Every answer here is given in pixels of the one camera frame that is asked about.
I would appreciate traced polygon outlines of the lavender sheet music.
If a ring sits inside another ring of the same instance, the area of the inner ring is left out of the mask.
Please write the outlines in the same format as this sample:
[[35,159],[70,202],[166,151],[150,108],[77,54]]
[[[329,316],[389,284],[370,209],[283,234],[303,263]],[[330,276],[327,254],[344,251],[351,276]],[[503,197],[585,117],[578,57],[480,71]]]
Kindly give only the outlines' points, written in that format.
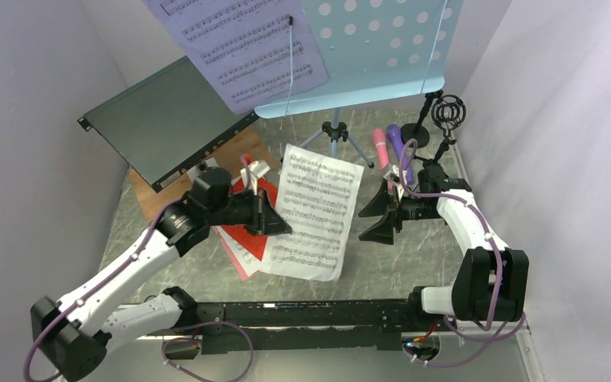
[[242,114],[325,84],[299,1],[146,1],[227,107]]

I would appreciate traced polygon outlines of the pink microphone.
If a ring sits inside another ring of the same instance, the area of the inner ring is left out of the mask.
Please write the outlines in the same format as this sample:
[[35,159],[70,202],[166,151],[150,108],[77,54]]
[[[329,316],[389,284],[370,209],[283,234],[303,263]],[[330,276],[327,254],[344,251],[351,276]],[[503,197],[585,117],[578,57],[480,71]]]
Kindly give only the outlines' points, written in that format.
[[380,168],[383,170],[390,169],[391,163],[387,152],[387,139],[384,130],[381,128],[376,128],[372,132],[372,139],[375,145]]

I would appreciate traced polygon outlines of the black tripod mic stand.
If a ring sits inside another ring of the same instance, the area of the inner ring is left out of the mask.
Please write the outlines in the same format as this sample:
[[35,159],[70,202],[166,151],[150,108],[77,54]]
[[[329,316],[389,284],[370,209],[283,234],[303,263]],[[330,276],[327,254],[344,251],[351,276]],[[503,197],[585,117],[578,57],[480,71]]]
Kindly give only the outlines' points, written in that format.
[[443,136],[436,154],[430,159],[422,159],[423,164],[433,165],[438,164],[443,154],[457,142],[453,132],[465,121],[466,105],[460,97],[445,95],[443,90],[427,93],[426,99],[430,101],[430,117]]

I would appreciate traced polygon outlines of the light blue music stand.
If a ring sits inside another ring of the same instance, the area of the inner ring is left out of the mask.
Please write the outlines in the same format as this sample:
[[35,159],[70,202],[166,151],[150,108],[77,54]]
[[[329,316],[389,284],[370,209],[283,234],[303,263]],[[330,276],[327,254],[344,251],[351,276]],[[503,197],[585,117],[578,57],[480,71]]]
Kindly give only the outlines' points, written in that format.
[[304,1],[329,81],[255,109],[264,119],[330,110],[329,153],[345,107],[436,92],[462,1]]

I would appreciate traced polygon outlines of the black round-base mic stand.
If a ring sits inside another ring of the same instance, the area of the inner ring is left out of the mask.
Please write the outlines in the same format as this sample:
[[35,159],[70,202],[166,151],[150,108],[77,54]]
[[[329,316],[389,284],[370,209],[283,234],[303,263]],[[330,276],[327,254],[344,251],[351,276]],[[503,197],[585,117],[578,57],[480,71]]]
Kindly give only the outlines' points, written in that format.
[[415,139],[417,141],[418,148],[423,148],[429,143],[430,133],[423,126],[423,122],[430,113],[434,101],[439,99],[443,94],[443,90],[425,94],[425,101],[419,112],[418,120],[415,123],[406,123],[400,128],[403,143],[407,143],[409,140]]

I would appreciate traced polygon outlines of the purple microphone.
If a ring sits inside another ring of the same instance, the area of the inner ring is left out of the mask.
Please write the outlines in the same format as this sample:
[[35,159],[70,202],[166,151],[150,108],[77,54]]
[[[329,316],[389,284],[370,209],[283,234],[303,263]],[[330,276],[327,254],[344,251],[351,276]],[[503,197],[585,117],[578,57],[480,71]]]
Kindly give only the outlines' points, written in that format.
[[[386,136],[389,142],[392,144],[395,156],[398,162],[404,161],[405,164],[409,162],[406,155],[402,154],[404,148],[404,142],[402,140],[401,130],[398,125],[390,124],[386,128]],[[414,178],[414,173],[411,166],[407,167],[406,171],[406,182],[408,185],[416,185],[417,182]]]

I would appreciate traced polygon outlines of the red sheet music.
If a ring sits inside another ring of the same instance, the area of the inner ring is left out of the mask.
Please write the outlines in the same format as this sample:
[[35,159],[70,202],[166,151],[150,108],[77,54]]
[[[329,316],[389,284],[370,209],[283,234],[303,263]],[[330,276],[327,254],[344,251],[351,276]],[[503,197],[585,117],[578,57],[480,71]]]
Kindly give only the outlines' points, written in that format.
[[[278,189],[265,178],[259,179],[259,188],[267,191],[270,205],[274,207],[277,201]],[[222,225],[221,228],[242,247],[248,250],[257,260],[263,259],[263,253],[267,245],[266,236],[253,236],[243,225]]]

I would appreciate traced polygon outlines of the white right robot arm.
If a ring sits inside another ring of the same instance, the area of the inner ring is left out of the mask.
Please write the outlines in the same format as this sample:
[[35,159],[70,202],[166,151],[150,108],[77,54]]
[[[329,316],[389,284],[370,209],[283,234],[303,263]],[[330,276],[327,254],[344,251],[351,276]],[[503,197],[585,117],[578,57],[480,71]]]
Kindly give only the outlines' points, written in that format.
[[417,286],[407,307],[407,321],[416,330],[434,324],[438,315],[461,321],[517,322],[523,316],[529,258],[510,248],[482,216],[468,182],[450,177],[429,161],[417,175],[415,189],[384,179],[360,217],[378,217],[361,241],[392,245],[395,234],[411,220],[443,220],[462,252],[457,276],[449,286]]

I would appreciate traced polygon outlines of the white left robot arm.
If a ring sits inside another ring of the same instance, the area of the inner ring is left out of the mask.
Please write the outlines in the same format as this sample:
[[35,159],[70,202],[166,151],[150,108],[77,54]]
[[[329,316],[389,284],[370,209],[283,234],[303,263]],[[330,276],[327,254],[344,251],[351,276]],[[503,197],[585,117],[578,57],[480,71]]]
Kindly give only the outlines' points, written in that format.
[[25,357],[24,380],[33,380],[36,351],[57,370],[50,380],[78,381],[136,337],[160,329],[185,334],[200,326],[198,303],[176,286],[141,305],[118,308],[151,276],[205,241],[215,226],[242,226],[252,236],[290,233],[259,184],[269,171],[265,161],[252,162],[240,172],[243,189],[233,191],[227,170],[202,170],[188,191],[157,213],[132,248],[75,290],[36,301],[30,309],[33,345]]

